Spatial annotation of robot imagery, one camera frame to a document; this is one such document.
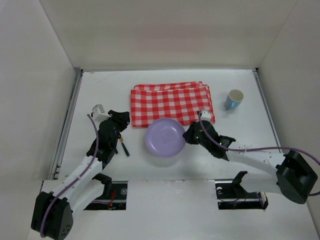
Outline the purple plastic plate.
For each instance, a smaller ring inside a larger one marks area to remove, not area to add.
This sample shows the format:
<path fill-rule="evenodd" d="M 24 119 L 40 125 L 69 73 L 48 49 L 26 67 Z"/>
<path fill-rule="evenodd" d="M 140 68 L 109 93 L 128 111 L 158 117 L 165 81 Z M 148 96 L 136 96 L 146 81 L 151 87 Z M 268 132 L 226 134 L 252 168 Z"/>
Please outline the purple plastic plate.
<path fill-rule="evenodd" d="M 172 118 L 159 118 L 147 127 L 144 143 L 152 155 L 171 158 L 185 147 L 185 132 L 180 122 Z"/>

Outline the red white checkered cloth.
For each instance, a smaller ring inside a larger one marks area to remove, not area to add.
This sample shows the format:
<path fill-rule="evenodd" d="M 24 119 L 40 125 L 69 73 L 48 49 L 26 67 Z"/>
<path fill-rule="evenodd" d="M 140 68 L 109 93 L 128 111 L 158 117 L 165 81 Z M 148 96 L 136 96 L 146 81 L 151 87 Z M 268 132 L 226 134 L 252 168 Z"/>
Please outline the red white checkered cloth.
<path fill-rule="evenodd" d="M 211 114 L 216 122 L 210 87 L 201 81 L 138 84 L 130 91 L 131 124 L 147 128 L 157 119 L 170 118 L 183 126 L 198 120 L 198 111 Z"/>

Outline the light blue mug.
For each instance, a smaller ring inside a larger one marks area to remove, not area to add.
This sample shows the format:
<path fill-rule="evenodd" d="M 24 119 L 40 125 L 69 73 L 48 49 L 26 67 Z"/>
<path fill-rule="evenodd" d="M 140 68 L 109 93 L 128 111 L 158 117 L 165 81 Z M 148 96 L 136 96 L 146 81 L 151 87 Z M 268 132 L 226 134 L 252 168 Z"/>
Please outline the light blue mug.
<path fill-rule="evenodd" d="M 242 103 L 243 99 L 243 92 L 238 89 L 233 89 L 227 95 L 227 98 L 225 100 L 225 107 L 228 110 L 234 110 Z"/>

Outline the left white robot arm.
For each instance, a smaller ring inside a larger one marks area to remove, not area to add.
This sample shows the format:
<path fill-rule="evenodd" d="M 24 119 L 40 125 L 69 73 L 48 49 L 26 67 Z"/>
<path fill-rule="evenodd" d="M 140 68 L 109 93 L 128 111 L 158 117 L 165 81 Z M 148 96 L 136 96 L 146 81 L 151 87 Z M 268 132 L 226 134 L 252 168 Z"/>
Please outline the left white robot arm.
<path fill-rule="evenodd" d="M 41 191 L 35 200 L 31 229 L 42 238 L 63 240 L 70 233 L 76 215 L 90 204 L 108 206 L 117 196 L 112 178 L 102 174 L 117 154 L 117 144 L 130 124 L 130 113 L 110 110 L 94 125 L 95 140 L 79 166 L 56 188 Z"/>

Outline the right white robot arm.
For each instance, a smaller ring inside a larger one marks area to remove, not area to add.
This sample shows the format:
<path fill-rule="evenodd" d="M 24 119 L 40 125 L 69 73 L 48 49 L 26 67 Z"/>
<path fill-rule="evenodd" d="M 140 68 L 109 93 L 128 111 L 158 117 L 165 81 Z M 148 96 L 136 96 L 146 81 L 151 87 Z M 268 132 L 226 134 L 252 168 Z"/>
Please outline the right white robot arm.
<path fill-rule="evenodd" d="M 281 194 L 288 200 L 304 204 L 312 192 L 318 175 L 304 159 L 306 153 L 288 148 L 280 153 L 279 147 L 250 148 L 238 145 L 236 139 L 220 135 L 206 120 L 192 122 L 182 135 L 191 145 L 201 145 L 213 157 L 227 162 L 241 163 L 258 169 L 261 173 L 241 170 L 225 187 L 218 187 L 226 198 L 240 199 L 253 193 Z"/>

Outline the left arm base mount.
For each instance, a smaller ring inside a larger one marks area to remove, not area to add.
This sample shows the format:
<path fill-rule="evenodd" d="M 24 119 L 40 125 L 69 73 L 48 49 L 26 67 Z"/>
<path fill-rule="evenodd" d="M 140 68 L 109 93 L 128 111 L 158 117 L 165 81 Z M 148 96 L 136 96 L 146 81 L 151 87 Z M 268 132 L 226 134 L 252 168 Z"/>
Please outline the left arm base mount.
<path fill-rule="evenodd" d="M 113 181 L 111 177 L 102 173 L 97 174 L 94 180 L 100 181 L 103 193 L 94 199 L 84 210 L 86 211 L 122 211 L 127 208 L 127 181 Z"/>

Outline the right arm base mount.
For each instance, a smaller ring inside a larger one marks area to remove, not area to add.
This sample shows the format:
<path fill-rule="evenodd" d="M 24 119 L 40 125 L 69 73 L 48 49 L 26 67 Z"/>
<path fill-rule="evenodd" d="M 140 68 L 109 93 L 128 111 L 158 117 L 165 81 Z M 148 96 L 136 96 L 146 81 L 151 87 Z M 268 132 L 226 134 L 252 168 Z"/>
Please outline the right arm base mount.
<path fill-rule="evenodd" d="M 247 192 L 241 181 L 247 171 L 240 171 L 234 179 L 215 181 L 219 210 L 266 210 L 269 201 L 264 192 Z"/>

